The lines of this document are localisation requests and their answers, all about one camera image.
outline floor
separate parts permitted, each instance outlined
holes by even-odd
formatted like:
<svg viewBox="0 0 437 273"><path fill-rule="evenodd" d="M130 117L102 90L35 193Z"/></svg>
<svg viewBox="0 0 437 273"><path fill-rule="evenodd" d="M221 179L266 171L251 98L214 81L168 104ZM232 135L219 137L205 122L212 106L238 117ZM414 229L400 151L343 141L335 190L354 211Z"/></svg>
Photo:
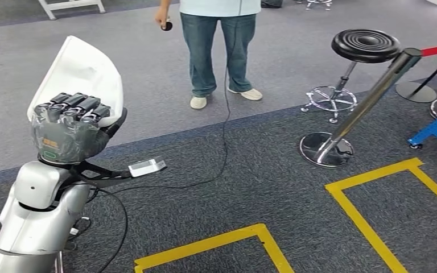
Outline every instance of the floor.
<svg viewBox="0 0 437 273"><path fill-rule="evenodd" d="M431 87L437 90L437 79ZM437 185L437 139L428 139L422 150L412 150L406 142L431 122L428 105L407 102L390 92L347 136L356 157L339 169L314 167L297 152L296 143L305 134L337 127L327 122L328 113L304 114L299 108L232 121L226 131L224 173L187 189L149 187L180 187L215 177L224 160L220 126L143 140L149 145L139 141L115 146L95 158L96 164L111 169L157 155L168 164L163 172L108 188L116 192L139 187L117 194L128 211L130 230L106 272L132 272L133 260L139 258L137 263L143 266L150 264L147 259L158 263L146 267L145 273L437 272L437 189L428 188L431 183L412 170L370 172L420 160L424 164L415 166ZM370 232L327 188L362 173L368 179L360 182L372 181L343 192L370 225ZM16 170L0 173L0 205L15 174ZM123 215L109 197L89 203L84 215L91 217L92 227L78 238L76 251L65 253L67 272L96 272L116 249L122 233ZM262 233L260 240L248 237L220 247L214 247L215 242L193 246L193 251L179 250L186 257L172 262L149 258L228 234L221 243L230 239L230 232L257 224L266 226L273 241ZM372 233L391 255L368 241ZM279 250L266 252L273 243ZM280 254L293 271L277 269L274 262Z"/></svg>
<svg viewBox="0 0 437 273"><path fill-rule="evenodd" d="M223 85L206 109L189 109L188 57L177 5L171 7L171 32L154 25L151 1L110 1L107 14L82 9L81 16L64 12L53 22L31 0L26 5L24 15L20 9L0 10L0 207L18 167L35 158L26 110L68 35L105 52L125 87L127 122L95 161L119 169L163 155L169 166L112 190L188 185L216 176L224 156L218 124L226 117ZM327 123L326 113L303 114L298 106L306 103L306 91L335 83L347 68L330 41L348 28L383 30L404 47L437 46L437 7L415 0L336 0L330 12L305 11L291 1L279 10L263 10L250 47L249 78L265 98L257 103L230 98L225 172L188 190L120 193L130 213L130 234L108 272L131 272L135 259L255 224L265 224L294 272L404 272L391 268L391 256L384 258L368 242L324 186L411 158L424 162L420 169L437 183L437 140L428 140L421 151L405 142L431 122L428 105L406 102L391 90L348 136L357 157L342 169L315 168L295 148L302 135L336 127ZM219 83L220 36L218 31L213 49ZM363 98L386 67L359 65L348 88ZM425 58L402 81L425 78L436 67L437 56ZM430 85L437 90L437 79ZM400 172L344 192L402 267L437 272L437 195L419 179ZM122 231L118 211L107 197L87 206L92 230L79 239L78 252L66 254L69 272L96 272L109 257ZM266 249L251 237L145 273L276 272L275 256Z"/></svg>
<svg viewBox="0 0 437 273"><path fill-rule="evenodd" d="M152 20L154 11L146 8L0 26L0 105L6 105L0 107L0 170L34 158L26 109L68 35L105 52L122 75L130 114L127 126L110 145L225 119L223 39L217 37L213 49L219 88L206 109L193 111L188 107L191 87L181 29L161 31ZM171 7L171 18L179 26L177 5ZM304 6L291 1L280 10L263 10L250 47L249 78L264 92L265 99L251 104L233 97L232 118L304 104L309 89L336 83L348 62L335 55L330 42L336 33L348 28L383 30L405 47L437 46L437 7L416 0L343 0L337 1L330 13L305 11ZM358 65L348 88L353 92L368 90L386 66ZM436 67L437 56L425 58L404 80L424 78ZM13 133L2 135L2 128Z"/></svg>

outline stool footrest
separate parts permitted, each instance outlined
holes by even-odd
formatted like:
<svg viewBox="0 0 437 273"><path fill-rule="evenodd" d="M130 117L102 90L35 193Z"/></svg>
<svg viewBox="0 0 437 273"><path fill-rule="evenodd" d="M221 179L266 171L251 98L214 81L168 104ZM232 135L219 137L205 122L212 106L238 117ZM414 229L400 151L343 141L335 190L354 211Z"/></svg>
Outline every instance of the stool footrest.
<svg viewBox="0 0 437 273"><path fill-rule="evenodd" d="M337 123L340 111L352 111L357 105L356 96L346 89L337 90L334 86L316 87L306 93L309 103L301 108L302 112L309 111L309 106L333 112L334 117L330 123Z"/></svg>

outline jeans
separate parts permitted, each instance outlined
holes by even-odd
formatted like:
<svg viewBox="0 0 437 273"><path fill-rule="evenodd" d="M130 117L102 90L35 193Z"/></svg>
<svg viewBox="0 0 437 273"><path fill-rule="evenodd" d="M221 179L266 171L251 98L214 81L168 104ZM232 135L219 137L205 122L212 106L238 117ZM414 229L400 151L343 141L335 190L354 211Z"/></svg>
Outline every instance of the jeans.
<svg viewBox="0 0 437 273"><path fill-rule="evenodd" d="M219 20L227 51L229 88L235 92L251 90L252 84L245 73L247 47L255 34L255 14L218 18L182 13L181 17L183 36L190 51L193 96L207 97L217 88L212 68L212 44Z"/></svg>

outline dark gray carpet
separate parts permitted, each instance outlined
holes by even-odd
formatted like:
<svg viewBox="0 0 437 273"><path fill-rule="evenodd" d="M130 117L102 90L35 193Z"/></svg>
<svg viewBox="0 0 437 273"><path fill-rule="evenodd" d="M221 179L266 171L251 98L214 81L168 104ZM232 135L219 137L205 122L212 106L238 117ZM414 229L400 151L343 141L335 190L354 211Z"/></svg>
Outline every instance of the dark gray carpet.
<svg viewBox="0 0 437 273"><path fill-rule="evenodd" d="M437 79L431 86L437 90ZM107 272L132 272L134 259L259 222L267 225L295 272L390 272L324 185L413 157L425 163L420 168L437 182L437 140L429 139L422 150L406 143L431 122L428 105L389 92L348 135L357 154L339 169L314 167L296 151L304 134L336 127L328 118L295 107L232 121L226 134L228 165L219 179L184 190L119 193L130 214L130 233ZM122 168L155 155L163 155L169 168L110 190L183 186L214 177L224 155L220 126L113 147L94 161ZM15 171L0 172L0 208ZM409 272L437 272L437 197L418 179L399 173L346 194ZM122 232L121 211L110 197L94 200L85 215L93 225L77 240L79 249L66 254L68 272L96 272ZM249 238L146 272L276 269L258 240Z"/></svg>

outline cable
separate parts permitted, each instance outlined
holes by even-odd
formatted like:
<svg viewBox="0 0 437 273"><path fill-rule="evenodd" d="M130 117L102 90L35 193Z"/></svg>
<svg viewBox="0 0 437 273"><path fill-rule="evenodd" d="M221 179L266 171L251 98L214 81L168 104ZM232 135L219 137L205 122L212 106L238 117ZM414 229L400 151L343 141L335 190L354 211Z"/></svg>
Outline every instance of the cable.
<svg viewBox="0 0 437 273"><path fill-rule="evenodd" d="M239 10L238 10L238 15L237 16L240 16L241 13L242 13L242 0L240 0L240 6L239 6ZM202 185L202 184L213 182L216 179L218 179L219 177L221 177L222 174L224 173L225 167L227 165L228 156L229 156L228 144L227 144L226 136L225 136L225 127L227 125L227 122L230 120L230 116L232 114L232 112L230 110L229 98L227 96L227 76L228 76L228 68L229 68L230 58L232 57L233 52L235 51L235 48L236 48L237 29L238 29L238 19L236 20L236 24L235 24L235 28L234 28L234 35L233 35L234 41L233 41L233 45L232 45L232 50L230 51L230 56L227 56L227 62L226 62L226 66L225 66L224 94L225 94L225 102L226 102L226 106L227 106L227 118L222 123L222 142L223 142L223 147L224 147L224 161L222 163L222 167L220 168L220 171L212 179L209 179L209 180L206 180L206 181L202 181L202 182L198 182L198 183L194 183L194 184L190 184L190 185L186 185L186 186L183 186L183 187L147 186L147 185L145 185L145 186L126 188L126 189L122 189L120 191L116 191L116 192L113 192L113 193L110 193L110 192L105 191L105 190L100 189L100 188L95 188L93 195L88 199L88 201L86 203L89 203L89 202L93 201L96 197L99 197L98 196L98 192L103 192L106 195L112 196L115 200L117 200L119 202L121 208L123 209L123 213L124 213L124 216L125 216L125 230L123 231L123 236L122 236L121 241L119 243L118 249L115 251L113 256L111 256L111 258L107 261L107 263L104 264L100 268L100 270L98 270L98 273L102 273L107 268L107 266L110 265L110 263L114 260L114 258L116 258L116 256L118 255L119 251L121 250L121 247L123 246L123 244L125 242L125 238L126 238L126 235L128 233L128 221L129 221L128 220L128 213L126 212L126 208L125 208L123 202L118 197L115 196L116 193L123 192L123 191L129 191L129 190L132 190L132 189L138 189L138 188L186 189L186 188L195 187L195 186L198 186L198 185Z"/></svg>
<svg viewBox="0 0 437 273"><path fill-rule="evenodd" d="M116 201L118 201L119 205L121 206L122 210L123 210L123 216L125 219L125 228L123 231L123 236L121 237L121 241L119 242L118 248L116 249L116 251L113 253L113 255L108 259L108 261L101 266L101 268L98 270L98 273L102 273L107 267L108 265L111 264L111 262L114 260L114 258L116 258L116 256L118 255L119 251L121 250L121 247L123 246L123 244L125 243L125 239L126 239L126 235L128 233L128 212L126 212L126 208L125 205L123 204L123 202L116 197L113 193L105 191L104 189L99 189L97 188L96 191L98 192L103 192L108 196L111 196L112 198L114 198Z"/></svg>
<svg viewBox="0 0 437 273"><path fill-rule="evenodd" d="M242 13L242 1L243 0L240 0L237 17L239 17L241 15L241 13ZM230 120L230 116L232 115L232 111L230 110L230 103L229 103L228 92L227 92L227 76L228 76L229 62L230 62L230 59L232 58L233 52L235 51L236 45L237 45L237 29L238 29L238 20L236 20L236 22L235 22L234 35L233 35L234 41L233 41L233 45L232 45L232 50L230 50L230 55L227 56L227 62L226 62L226 65L225 65L224 95L225 95L225 103L226 103L226 106L227 106L227 118L222 123L222 142L223 142L223 148L224 148L224 161L222 163L222 167L220 168L220 171L218 172L218 174L214 178L211 178L209 180L198 182L198 183L193 183L193 184L182 186L182 187L141 185L141 186L121 189L119 191L113 192L113 194L124 192L124 191L130 191L132 189L142 189L142 188L162 188L162 189L186 189L186 188L192 188L192 187L196 187L198 185L203 185L203 184L211 183L211 182L217 180L218 178L220 178L223 175L223 173L225 171L225 167L227 165L228 157L229 157L228 143L227 143L226 136L225 136L225 128L227 126L227 123ZM99 196L93 195L91 197L91 199L88 200L88 202L91 202L96 197L99 197Z"/></svg>

